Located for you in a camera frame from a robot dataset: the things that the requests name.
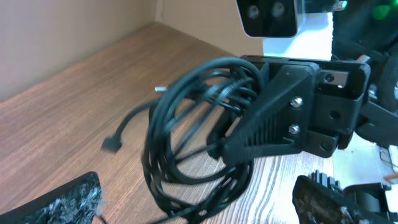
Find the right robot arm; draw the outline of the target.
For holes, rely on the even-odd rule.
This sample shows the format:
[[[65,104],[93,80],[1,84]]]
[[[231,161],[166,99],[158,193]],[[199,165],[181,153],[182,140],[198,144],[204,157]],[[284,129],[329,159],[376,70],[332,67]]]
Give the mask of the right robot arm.
[[[251,37],[291,37],[302,16],[333,16],[331,57],[245,55],[262,91],[241,87],[207,137],[209,155],[229,166],[309,152],[328,158],[354,134],[397,144],[396,1],[238,1]]]

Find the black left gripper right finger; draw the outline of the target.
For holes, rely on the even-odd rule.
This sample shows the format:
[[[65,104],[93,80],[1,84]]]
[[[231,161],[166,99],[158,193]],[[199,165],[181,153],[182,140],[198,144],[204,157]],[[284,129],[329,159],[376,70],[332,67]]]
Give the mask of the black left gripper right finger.
[[[300,223],[397,223],[391,193],[393,187],[381,182],[341,188],[340,181],[316,170],[297,177],[292,203]]]

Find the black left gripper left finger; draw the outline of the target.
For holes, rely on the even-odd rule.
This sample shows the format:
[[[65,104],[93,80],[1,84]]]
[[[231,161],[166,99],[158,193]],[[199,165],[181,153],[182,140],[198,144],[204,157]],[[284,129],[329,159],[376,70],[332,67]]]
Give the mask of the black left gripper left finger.
[[[1,223],[66,224],[102,220],[103,193],[98,174],[87,172],[52,191],[1,215]]]

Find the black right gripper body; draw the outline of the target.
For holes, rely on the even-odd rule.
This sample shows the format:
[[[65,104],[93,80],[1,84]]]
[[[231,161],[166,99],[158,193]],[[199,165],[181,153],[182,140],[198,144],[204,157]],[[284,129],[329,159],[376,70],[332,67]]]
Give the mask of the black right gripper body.
[[[356,61],[326,61],[283,57],[245,55],[255,64],[269,64],[271,71],[278,65],[318,65],[315,98],[310,115],[307,145],[304,151],[329,158],[336,149],[346,149],[357,126],[371,69]]]

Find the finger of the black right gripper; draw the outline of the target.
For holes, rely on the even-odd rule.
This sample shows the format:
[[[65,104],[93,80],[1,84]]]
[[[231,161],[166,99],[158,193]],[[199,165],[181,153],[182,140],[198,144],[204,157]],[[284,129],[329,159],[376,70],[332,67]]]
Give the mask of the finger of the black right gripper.
[[[208,154],[232,167],[258,157],[298,154],[304,150],[320,67],[315,63],[281,66],[243,113],[223,113],[206,140]]]

